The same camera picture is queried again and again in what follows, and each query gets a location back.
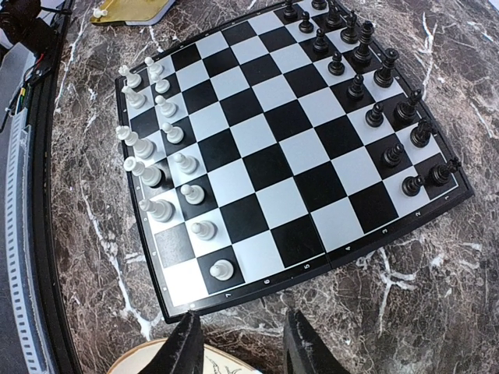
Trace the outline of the white chess pawn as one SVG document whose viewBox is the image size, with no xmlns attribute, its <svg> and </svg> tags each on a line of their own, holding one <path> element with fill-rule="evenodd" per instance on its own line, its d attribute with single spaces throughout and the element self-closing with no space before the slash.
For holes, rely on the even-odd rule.
<svg viewBox="0 0 499 374">
<path fill-rule="evenodd" d="M 151 74 L 151 79 L 153 83 L 155 84 L 155 90 L 159 94 L 164 94 L 168 92 L 170 89 L 171 85 L 170 82 L 167 79 L 162 79 L 158 74 L 152 73 Z"/>
<path fill-rule="evenodd" d="M 167 141 L 169 141 L 170 143 L 180 143 L 184 138 L 183 130 L 178 126 L 173 126 L 169 122 L 161 123 L 160 129 L 166 134 Z"/>
<path fill-rule="evenodd" d="M 211 221 L 198 221 L 190 226 L 191 232 L 203 241 L 211 240 L 217 233 L 216 225 Z"/>
<path fill-rule="evenodd" d="M 152 57 L 146 57 L 144 59 L 144 63 L 147 66 L 147 71 L 150 76 L 152 75 L 160 76 L 164 70 L 163 65 L 153 60 Z"/>
<path fill-rule="evenodd" d="M 184 195 L 186 202 L 191 205 L 199 205 L 204 201 L 205 191 L 199 185 L 183 185 L 180 192 Z"/>
<path fill-rule="evenodd" d="M 210 275 L 219 281 L 228 281 L 234 274 L 234 266 L 229 260 L 220 259 L 210 268 Z"/>
<path fill-rule="evenodd" d="M 173 161 L 178 165 L 180 171 L 186 175 L 194 173 L 198 167 L 198 161 L 195 157 L 176 153 L 173 155 Z"/>
</svg>

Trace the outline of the white chess knight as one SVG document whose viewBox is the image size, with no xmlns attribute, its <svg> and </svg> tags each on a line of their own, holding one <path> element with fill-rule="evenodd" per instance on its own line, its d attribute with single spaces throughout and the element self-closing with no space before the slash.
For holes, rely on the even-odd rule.
<svg viewBox="0 0 499 374">
<path fill-rule="evenodd" d="M 122 88 L 122 93 L 125 94 L 129 104 L 135 109 L 141 108 L 146 101 L 146 97 L 143 94 L 137 93 L 128 85 Z"/>
</svg>

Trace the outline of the white chess rook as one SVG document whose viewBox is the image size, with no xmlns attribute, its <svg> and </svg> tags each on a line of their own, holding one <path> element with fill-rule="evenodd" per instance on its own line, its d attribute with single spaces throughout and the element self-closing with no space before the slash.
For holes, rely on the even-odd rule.
<svg viewBox="0 0 499 374">
<path fill-rule="evenodd" d="M 142 78 L 137 73 L 132 73 L 127 65 L 119 67 L 119 74 L 126 78 L 126 85 L 132 89 L 137 88 L 142 83 Z"/>
</svg>

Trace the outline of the black grey chessboard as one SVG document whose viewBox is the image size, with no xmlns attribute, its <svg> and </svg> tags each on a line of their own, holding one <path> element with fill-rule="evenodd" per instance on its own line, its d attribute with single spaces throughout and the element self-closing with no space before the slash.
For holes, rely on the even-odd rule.
<svg viewBox="0 0 499 374">
<path fill-rule="evenodd" d="M 386 245 L 473 194 L 422 92 L 373 39 L 370 22 L 335 1 L 286 1 L 198 35 L 152 59 L 170 82 L 157 93 L 145 63 L 130 69 L 146 97 L 133 108 L 115 81 L 119 125 L 154 144 L 155 187 L 127 172 L 162 314 L 174 323 L 280 291 Z M 178 109 L 164 117 L 161 95 Z M 180 127 L 180 143 L 160 124 Z M 182 173 L 173 155 L 195 157 Z M 183 185 L 205 191 L 186 202 Z M 155 221 L 139 201 L 175 207 Z M 190 226 L 211 221 L 209 241 Z M 219 281 L 211 266 L 229 260 Z"/>
</svg>

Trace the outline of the cream plate with bird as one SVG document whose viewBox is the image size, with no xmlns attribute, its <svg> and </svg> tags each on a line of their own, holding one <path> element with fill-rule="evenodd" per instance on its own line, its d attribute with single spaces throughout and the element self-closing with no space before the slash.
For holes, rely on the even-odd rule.
<svg viewBox="0 0 499 374">
<path fill-rule="evenodd" d="M 130 349 L 115 361 L 108 373 L 138 373 L 159 352 L 166 340 L 166 338 L 152 340 Z M 261 374 L 261 371 L 224 351 L 205 344 L 203 373 Z"/>
</svg>

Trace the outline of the gold square tray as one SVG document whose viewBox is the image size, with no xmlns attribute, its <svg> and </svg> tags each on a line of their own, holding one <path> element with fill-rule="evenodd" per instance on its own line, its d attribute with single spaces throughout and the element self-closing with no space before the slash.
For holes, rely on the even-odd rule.
<svg viewBox="0 0 499 374">
<path fill-rule="evenodd" d="M 90 22 L 96 26 L 153 26 L 174 4 L 175 0 L 107 0 L 93 10 Z"/>
</svg>

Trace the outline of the white chess king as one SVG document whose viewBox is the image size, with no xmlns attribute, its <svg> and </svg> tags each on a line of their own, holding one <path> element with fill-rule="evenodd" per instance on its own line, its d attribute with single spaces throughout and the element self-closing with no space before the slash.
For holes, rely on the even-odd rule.
<svg viewBox="0 0 499 374">
<path fill-rule="evenodd" d="M 154 144 L 148 139 L 141 139 L 129 126 L 119 125 L 115 133 L 118 140 L 133 148 L 135 157 L 146 160 L 154 155 Z"/>
</svg>

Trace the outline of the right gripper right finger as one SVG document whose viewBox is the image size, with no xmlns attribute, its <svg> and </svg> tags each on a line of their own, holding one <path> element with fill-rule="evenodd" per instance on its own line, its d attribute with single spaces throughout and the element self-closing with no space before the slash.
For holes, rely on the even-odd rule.
<svg viewBox="0 0 499 374">
<path fill-rule="evenodd" d="M 298 309 L 290 309 L 284 325 L 284 373 L 349 374 Z"/>
</svg>

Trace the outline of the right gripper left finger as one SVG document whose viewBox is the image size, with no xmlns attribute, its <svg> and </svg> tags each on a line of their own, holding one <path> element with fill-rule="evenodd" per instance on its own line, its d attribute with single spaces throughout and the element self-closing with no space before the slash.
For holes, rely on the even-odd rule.
<svg viewBox="0 0 499 374">
<path fill-rule="evenodd" d="M 146 365 L 146 373 L 202 373 L 203 343 L 200 317 L 195 312 L 187 312 Z"/>
</svg>

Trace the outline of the white chess piece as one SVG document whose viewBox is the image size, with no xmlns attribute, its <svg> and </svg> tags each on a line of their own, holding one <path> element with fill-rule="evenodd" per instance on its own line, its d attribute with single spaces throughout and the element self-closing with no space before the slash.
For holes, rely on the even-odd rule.
<svg viewBox="0 0 499 374">
<path fill-rule="evenodd" d="M 123 162 L 123 167 L 127 172 L 131 172 L 136 177 L 140 177 L 144 185 L 155 187 L 161 181 L 161 170 L 151 165 L 146 167 L 143 162 L 138 161 L 135 157 L 127 157 Z"/>
</svg>

